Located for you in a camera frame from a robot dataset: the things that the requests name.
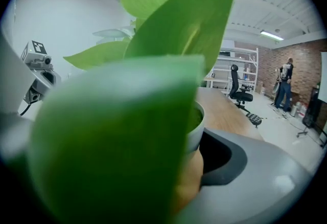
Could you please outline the white shelving rack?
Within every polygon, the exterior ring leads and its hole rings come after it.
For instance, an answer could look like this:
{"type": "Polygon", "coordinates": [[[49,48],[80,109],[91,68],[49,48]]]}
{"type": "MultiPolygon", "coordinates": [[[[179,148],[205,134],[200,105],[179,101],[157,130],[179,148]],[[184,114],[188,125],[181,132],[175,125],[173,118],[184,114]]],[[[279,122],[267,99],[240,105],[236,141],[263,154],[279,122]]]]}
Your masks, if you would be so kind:
{"type": "Polygon", "coordinates": [[[232,87],[231,69],[236,65],[239,87],[248,86],[249,90],[254,92],[258,79],[258,57],[258,49],[221,48],[213,68],[204,79],[203,86],[216,88],[228,95],[232,87]]]}

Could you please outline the black office chair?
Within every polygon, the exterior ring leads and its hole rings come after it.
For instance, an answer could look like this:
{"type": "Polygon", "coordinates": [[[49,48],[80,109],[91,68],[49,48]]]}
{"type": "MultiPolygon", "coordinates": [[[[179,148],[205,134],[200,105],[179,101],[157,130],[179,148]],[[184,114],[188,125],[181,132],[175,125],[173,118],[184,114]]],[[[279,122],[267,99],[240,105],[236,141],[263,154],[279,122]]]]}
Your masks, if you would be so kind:
{"type": "Polygon", "coordinates": [[[229,92],[229,97],[232,100],[236,101],[235,105],[239,109],[242,109],[249,114],[250,111],[248,111],[245,108],[245,103],[252,102],[253,95],[247,92],[250,89],[249,86],[244,86],[239,88],[238,66],[236,64],[233,64],[231,66],[231,78],[232,78],[232,87],[229,92]]]}

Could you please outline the cardboard box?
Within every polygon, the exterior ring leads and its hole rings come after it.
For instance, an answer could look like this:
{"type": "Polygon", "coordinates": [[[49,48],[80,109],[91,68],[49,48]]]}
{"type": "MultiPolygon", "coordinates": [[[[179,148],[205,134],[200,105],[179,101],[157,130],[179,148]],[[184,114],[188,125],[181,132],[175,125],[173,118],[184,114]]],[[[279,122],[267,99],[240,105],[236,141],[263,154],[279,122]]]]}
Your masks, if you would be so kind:
{"type": "Polygon", "coordinates": [[[261,94],[261,95],[264,95],[264,94],[265,94],[266,88],[264,87],[264,83],[263,83],[263,81],[257,81],[255,91],[256,91],[258,94],[261,94]]]}

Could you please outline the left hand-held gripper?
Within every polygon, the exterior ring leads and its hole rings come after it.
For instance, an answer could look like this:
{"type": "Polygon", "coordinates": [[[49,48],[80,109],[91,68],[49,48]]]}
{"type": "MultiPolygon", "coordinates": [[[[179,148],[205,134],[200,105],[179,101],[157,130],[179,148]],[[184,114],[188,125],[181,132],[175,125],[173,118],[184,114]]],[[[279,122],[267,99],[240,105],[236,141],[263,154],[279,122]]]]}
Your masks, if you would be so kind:
{"type": "Polygon", "coordinates": [[[54,71],[52,58],[47,54],[44,44],[29,41],[20,58],[35,77],[24,97],[27,104],[42,100],[50,88],[61,83],[61,77],[54,71]]]}

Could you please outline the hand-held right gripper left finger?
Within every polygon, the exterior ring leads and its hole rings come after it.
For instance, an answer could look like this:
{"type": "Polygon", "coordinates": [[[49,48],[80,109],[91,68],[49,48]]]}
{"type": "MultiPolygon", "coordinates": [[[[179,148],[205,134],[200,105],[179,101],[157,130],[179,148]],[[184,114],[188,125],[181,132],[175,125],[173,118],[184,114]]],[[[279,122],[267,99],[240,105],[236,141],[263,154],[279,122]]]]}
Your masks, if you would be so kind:
{"type": "Polygon", "coordinates": [[[26,148],[33,121],[21,117],[18,109],[33,81],[0,32],[0,156],[16,156],[26,148]]]}

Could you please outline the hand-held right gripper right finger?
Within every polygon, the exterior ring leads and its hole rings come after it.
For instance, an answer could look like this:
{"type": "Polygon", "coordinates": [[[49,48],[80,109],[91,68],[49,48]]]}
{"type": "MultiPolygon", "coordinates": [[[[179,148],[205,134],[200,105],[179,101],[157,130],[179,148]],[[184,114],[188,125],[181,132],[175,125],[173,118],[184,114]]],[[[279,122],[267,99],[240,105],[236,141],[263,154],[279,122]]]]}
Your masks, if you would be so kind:
{"type": "Polygon", "coordinates": [[[196,197],[176,224],[271,224],[301,197],[311,174],[279,147],[222,130],[205,129],[196,197]]]}

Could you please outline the green potted plant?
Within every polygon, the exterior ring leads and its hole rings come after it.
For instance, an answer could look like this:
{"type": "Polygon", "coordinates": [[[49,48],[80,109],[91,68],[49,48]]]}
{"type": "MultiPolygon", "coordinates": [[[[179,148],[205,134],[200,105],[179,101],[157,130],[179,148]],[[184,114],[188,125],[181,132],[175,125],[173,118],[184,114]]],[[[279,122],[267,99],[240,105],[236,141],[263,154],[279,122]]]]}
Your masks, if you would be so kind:
{"type": "Polygon", "coordinates": [[[60,224],[171,224],[197,88],[233,1],[120,0],[132,38],[69,58],[83,73],[48,92],[26,155],[60,224]]]}

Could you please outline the white plastic jug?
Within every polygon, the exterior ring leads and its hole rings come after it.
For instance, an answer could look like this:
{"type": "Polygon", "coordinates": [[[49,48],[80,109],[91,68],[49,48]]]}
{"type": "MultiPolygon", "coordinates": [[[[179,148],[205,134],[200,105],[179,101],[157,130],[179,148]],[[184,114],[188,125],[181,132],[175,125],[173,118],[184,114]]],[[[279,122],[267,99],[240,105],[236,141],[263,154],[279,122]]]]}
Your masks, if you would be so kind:
{"type": "Polygon", "coordinates": [[[301,103],[298,108],[298,117],[299,118],[304,118],[307,112],[307,105],[305,103],[301,103]]]}

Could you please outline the ceiling light tube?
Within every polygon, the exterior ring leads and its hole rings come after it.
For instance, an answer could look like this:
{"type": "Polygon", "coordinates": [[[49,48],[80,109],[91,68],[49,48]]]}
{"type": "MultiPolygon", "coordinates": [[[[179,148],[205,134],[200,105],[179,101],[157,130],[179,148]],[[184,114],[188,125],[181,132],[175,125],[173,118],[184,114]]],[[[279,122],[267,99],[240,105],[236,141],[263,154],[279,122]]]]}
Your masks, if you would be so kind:
{"type": "Polygon", "coordinates": [[[284,39],[281,38],[280,36],[274,35],[274,34],[272,34],[272,33],[269,33],[269,32],[267,32],[267,31],[264,31],[264,30],[262,30],[262,31],[260,32],[260,34],[263,35],[263,36],[265,36],[265,37],[268,37],[268,38],[270,38],[270,39],[273,39],[273,40],[275,40],[275,41],[283,41],[283,40],[284,40],[284,39]]]}

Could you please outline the brown wooden table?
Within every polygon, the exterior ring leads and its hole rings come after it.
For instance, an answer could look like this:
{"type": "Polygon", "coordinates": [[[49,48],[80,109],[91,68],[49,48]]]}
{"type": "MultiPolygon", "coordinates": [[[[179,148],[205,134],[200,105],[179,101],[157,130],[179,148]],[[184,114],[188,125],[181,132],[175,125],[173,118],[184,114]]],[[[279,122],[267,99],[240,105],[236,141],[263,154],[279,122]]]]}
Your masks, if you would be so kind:
{"type": "MultiPolygon", "coordinates": [[[[196,100],[204,108],[206,128],[263,140],[241,110],[219,90],[200,87],[196,100]]],[[[203,165],[200,150],[193,151],[186,157],[186,164],[181,170],[179,183],[175,189],[173,213],[183,209],[199,193],[203,165]]]]}

